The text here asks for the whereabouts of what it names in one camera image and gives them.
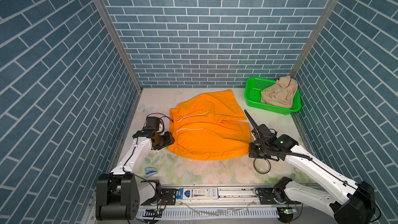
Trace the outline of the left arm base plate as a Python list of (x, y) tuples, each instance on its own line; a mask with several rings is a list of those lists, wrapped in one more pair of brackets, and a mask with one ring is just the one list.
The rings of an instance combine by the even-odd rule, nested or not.
[(160, 198), (154, 197), (143, 203), (144, 206), (174, 206), (177, 200), (177, 189), (165, 188), (161, 190)]

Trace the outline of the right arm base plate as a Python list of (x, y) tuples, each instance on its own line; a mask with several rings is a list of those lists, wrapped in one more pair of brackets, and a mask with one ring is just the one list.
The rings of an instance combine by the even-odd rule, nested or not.
[(285, 192), (275, 188), (255, 188), (254, 193), (259, 198), (261, 205), (266, 204), (295, 204), (300, 202), (291, 201)]

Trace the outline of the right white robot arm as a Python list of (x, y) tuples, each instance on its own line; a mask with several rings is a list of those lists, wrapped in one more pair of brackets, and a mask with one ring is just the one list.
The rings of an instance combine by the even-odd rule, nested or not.
[(288, 135), (277, 136), (277, 132), (265, 124), (253, 122), (252, 126), (255, 140), (249, 145), (251, 158), (286, 162), (322, 187), (322, 190), (317, 190), (283, 177), (274, 185), (275, 202), (306, 204), (330, 215), (339, 224), (370, 224), (379, 220), (375, 214), (381, 215), (382, 212), (369, 183), (358, 183), (335, 171)]

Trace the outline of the orange shorts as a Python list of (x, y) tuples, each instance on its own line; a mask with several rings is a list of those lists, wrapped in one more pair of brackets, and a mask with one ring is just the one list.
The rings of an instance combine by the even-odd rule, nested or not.
[(250, 125), (232, 90), (203, 93), (170, 110), (174, 154), (195, 160), (227, 160), (249, 152)]

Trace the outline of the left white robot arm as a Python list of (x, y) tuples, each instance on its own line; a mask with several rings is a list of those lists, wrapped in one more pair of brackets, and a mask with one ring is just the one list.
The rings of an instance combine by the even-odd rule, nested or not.
[(155, 203), (139, 220), (155, 224), (162, 217), (166, 196), (158, 179), (146, 179), (138, 175), (147, 154), (161, 150), (174, 143), (171, 132), (166, 131), (159, 117), (148, 116), (141, 130), (133, 136), (133, 144), (127, 154), (110, 173), (99, 176), (96, 183), (95, 217), (98, 221), (126, 220), (137, 218), (144, 203)]

